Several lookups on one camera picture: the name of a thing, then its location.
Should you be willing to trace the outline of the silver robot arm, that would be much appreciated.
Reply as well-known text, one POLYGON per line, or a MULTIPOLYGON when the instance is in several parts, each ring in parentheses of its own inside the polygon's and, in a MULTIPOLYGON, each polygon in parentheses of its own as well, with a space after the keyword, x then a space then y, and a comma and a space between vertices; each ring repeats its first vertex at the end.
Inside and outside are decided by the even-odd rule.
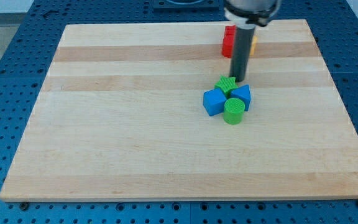
POLYGON ((244 81, 255 28, 265 27, 277 15, 282 0, 224 0, 226 19, 236 26, 229 76, 244 81))

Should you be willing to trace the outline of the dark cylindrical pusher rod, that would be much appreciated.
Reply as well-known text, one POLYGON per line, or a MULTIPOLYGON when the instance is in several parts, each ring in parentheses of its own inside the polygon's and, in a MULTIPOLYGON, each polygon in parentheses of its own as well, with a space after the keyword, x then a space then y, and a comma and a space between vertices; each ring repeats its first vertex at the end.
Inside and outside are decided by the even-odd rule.
POLYGON ((255 26, 247 29, 236 27, 229 72, 229 76, 234 77, 236 82, 242 82, 246 77, 254 32, 255 26))

